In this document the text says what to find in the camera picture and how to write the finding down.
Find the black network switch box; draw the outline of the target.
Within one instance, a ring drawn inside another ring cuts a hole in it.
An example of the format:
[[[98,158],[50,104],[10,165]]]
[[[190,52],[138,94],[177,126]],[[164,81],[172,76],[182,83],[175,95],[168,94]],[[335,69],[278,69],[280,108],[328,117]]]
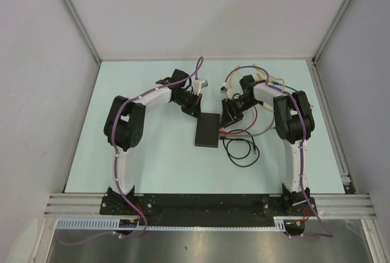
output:
[[[197,120],[194,145],[217,149],[219,146],[219,121],[217,113],[202,113]]]

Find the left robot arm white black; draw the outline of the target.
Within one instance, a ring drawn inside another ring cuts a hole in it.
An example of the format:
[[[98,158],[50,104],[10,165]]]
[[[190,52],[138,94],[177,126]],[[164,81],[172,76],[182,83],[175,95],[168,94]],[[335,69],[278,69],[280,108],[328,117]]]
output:
[[[133,99],[114,98],[104,125],[104,135],[115,151],[113,180],[107,195],[114,200],[113,206],[121,214],[130,213],[135,206],[131,196],[135,183],[127,173],[126,159],[143,137],[146,113],[173,102],[183,113],[199,119],[202,116],[201,90],[206,86],[206,80],[192,79],[186,72],[176,69],[172,76],[157,81],[153,88]]]

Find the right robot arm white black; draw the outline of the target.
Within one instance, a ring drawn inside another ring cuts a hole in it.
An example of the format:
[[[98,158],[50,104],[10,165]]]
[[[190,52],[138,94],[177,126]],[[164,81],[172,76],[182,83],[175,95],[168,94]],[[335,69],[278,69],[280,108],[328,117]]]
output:
[[[314,117],[304,91],[290,93],[266,80],[256,81],[245,75],[239,81],[242,94],[231,94],[222,100],[220,127],[227,128],[240,120],[244,112],[267,104],[274,111],[274,125],[285,146],[285,179],[282,184],[282,210],[297,214],[303,206],[315,210],[305,169],[307,143],[315,128]]]

